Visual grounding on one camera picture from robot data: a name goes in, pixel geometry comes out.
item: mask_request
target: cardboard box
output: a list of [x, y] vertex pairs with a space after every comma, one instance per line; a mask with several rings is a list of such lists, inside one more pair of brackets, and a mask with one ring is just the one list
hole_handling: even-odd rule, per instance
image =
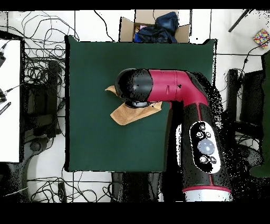
[[[169, 12], [176, 12], [176, 14], [178, 15], [178, 10], [135, 10], [134, 22], [124, 17], [121, 17], [119, 42], [133, 42], [134, 30], [136, 26], [154, 25], [156, 18], [165, 15]], [[178, 29], [175, 32], [175, 38], [177, 42], [188, 43], [189, 31], [190, 31], [190, 24], [178, 27]]]

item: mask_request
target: robot control buttons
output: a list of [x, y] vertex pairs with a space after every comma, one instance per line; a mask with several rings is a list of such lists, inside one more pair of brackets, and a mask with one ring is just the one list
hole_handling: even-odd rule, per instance
[[203, 133], [202, 132], [198, 132], [197, 134], [196, 134], [196, 136], [198, 137], [198, 138], [203, 138]]
[[197, 121], [189, 129], [189, 138], [194, 166], [205, 173], [217, 173], [221, 160], [213, 128], [207, 122]]
[[205, 156], [202, 156], [202, 157], [200, 158], [200, 161], [201, 161], [201, 163], [207, 163], [207, 162], [208, 162], [208, 158], [205, 157]]
[[204, 125], [201, 125], [200, 126], [200, 130], [205, 130], [205, 126]]
[[212, 141], [204, 138], [198, 143], [198, 150], [204, 155], [212, 155], [215, 151], [215, 146]]
[[216, 164], [216, 163], [217, 163], [216, 158], [214, 158], [213, 156], [210, 157], [210, 161], [211, 161], [211, 163], [213, 163], [213, 164]]

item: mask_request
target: colorful cube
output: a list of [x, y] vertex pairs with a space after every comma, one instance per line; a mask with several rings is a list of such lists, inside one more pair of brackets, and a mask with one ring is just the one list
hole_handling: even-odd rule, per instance
[[[259, 31], [258, 34], [253, 38], [253, 40], [259, 45], [261, 45], [262, 43], [266, 42], [269, 39], [270, 39], [270, 35], [265, 29], [262, 29], [261, 31]], [[261, 47], [265, 49], [267, 48], [267, 46], [268, 46], [268, 42], [263, 44]]]

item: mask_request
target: tan cloth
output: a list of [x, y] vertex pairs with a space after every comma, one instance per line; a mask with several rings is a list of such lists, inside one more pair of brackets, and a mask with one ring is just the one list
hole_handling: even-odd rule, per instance
[[[116, 94], [114, 86], [109, 86], [106, 90]], [[127, 107], [124, 103], [111, 113], [112, 119], [119, 125], [126, 125], [135, 120], [142, 119], [156, 112], [161, 111], [162, 102], [151, 104], [148, 107], [132, 109]]]

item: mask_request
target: green tablecloth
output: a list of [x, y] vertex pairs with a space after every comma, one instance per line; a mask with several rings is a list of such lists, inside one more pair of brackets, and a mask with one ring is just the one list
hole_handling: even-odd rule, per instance
[[69, 171], [161, 172], [166, 169], [162, 111], [118, 125], [110, 114], [122, 101], [109, 91], [126, 68], [201, 72], [211, 82], [215, 40], [204, 44], [77, 42], [66, 38], [70, 73]]
[[264, 164], [262, 166], [253, 167], [250, 171], [250, 174], [257, 178], [270, 177], [270, 51], [262, 55], [262, 64], [263, 72], [265, 74], [265, 80], [262, 84], [264, 91], [264, 137], [262, 141]]

